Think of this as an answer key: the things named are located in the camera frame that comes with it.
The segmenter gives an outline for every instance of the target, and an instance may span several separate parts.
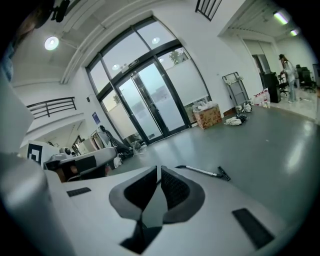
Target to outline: glass door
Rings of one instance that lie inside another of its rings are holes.
[[[130,78],[116,88],[138,132],[149,143],[188,128],[155,60],[131,73]]]

